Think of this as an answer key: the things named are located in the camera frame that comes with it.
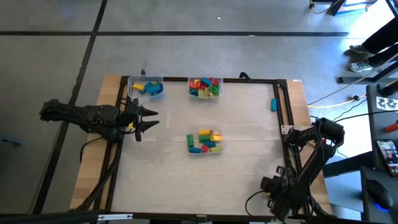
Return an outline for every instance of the robotic arm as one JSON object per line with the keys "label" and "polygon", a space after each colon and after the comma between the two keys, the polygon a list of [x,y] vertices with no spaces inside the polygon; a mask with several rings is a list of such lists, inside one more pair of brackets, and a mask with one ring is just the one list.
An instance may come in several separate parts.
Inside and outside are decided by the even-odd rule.
{"label": "robotic arm", "polygon": [[[261,189],[270,194],[267,206],[279,220],[285,220],[291,210],[299,210],[306,202],[313,202],[310,185],[336,149],[344,143],[344,134],[341,125],[326,118],[317,120],[312,128],[304,131],[289,130],[284,139],[286,144],[303,148],[308,141],[314,140],[315,148],[296,177],[291,170],[279,166],[277,172],[280,177],[262,178]],[[322,139],[329,139],[334,145],[327,145]]]}
{"label": "robotic arm", "polygon": [[42,121],[66,121],[84,130],[86,133],[97,133],[106,140],[116,140],[120,134],[135,133],[136,141],[141,141],[141,133],[148,130],[159,121],[143,121],[143,116],[153,116],[158,113],[138,106],[138,99],[126,100],[125,109],[111,105],[71,106],[58,100],[44,103],[39,115]]}

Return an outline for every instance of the blue block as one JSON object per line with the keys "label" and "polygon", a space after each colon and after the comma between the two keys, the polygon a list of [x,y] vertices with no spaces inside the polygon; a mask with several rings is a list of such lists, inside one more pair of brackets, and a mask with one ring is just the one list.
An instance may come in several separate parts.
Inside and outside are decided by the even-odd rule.
{"label": "blue block", "polygon": [[277,105],[276,105],[276,99],[271,100],[271,110],[276,111]]}
{"label": "blue block", "polygon": [[163,92],[163,84],[160,84],[160,90],[158,91],[158,93],[162,93]]}
{"label": "blue block", "polygon": [[198,96],[198,90],[191,89],[191,90],[189,91],[189,94],[191,94],[191,95],[193,95],[193,96]]}
{"label": "blue block", "polygon": [[201,79],[201,82],[204,83],[204,84],[206,84],[207,86],[211,86],[211,80],[208,79],[208,78],[206,78],[206,77],[203,77],[203,78]]}
{"label": "blue block", "polygon": [[207,142],[204,142],[203,144],[208,146],[208,147],[215,147],[216,146],[216,143],[212,142],[212,141],[207,141]]}
{"label": "blue block", "polygon": [[153,84],[152,84],[151,82],[146,83],[146,84],[144,85],[144,90],[140,91],[139,93],[145,94],[145,93],[147,92],[147,89],[148,89],[149,87],[151,87],[152,85],[153,85]]}
{"label": "blue block", "polygon": [[189,153],[201,153],[201,149],[200,148],[196,148],[196,147],[189,147],[188,148],[188,152]]}
{"label": "blue block", "polygon": [[156,85],[156,86],[152,86],[150,88],[147,89],[148,93],[153,93],[153,92],[157,92],[160,90],[160,85]]}

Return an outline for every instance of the person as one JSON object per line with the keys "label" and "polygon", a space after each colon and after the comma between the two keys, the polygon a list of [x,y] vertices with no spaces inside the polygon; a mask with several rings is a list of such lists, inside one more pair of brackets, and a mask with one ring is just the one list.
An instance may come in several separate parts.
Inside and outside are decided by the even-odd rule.
{"label": "person", "polygon": [[368,59],[361,62],[351,63],[348,68],[353,72],[362,72],[382,65],[392,56],[398,53],[398,19],[394,18],[361,45],[351,45],[350,50],[357,54],[362,54]]}

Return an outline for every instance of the screen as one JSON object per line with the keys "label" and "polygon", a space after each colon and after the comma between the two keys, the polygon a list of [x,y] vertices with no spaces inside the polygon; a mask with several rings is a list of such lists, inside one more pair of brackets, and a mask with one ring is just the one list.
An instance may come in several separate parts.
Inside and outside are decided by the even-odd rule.
{"label": "screen", "polygon": [[396,145],[391,140],[377,141],[384,160],[387,162],[392,173],[398,174],[398,152]]}

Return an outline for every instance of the gray floor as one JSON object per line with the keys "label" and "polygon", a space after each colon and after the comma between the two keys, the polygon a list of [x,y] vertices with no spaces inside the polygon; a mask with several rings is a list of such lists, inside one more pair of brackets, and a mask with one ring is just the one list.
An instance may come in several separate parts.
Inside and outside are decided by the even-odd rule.
{"label": "gray floor", "polygon": [[[93,29],[101,1],[3,1],[0,31]],[[327,5],[318,4],[317,10]],[[308,1],[155,1],[109,0],[100,30],[111,31],[262,31],[349,32],[348,37],[97,37],[77,105],[95,104],[107,74],[165,76],[217,74],[237,77],[245,71],[253,78],[300,79],[307,101],[342,87],[340,76],[353,74],[346,67],[361,60],[347,52],[384,25],[392,14],[378,1],[365,14],[333,17],[313,14]],[[67,102],[89,37],[0,36],[0,133],[23,142],[13,148],[1,144],[0,213],[26,213],[32,208],[48,162],[58,123],[40,121],[42,103],[58,98]],[[365,93],[356,85],[317,103],[340,103]],[[353,104],[333,109],[311,109],[315,116],[334,118]],[[362,104],[348,115],[366,112]],[[361,124],[361,128],[352,128]],[[369,136],[366,119],[345,123],[347,136]],[[78,173],[78,151],[86,134],[70,126],[44,211],[68,210]],[[347,156],[368,151],[368,143]]]}

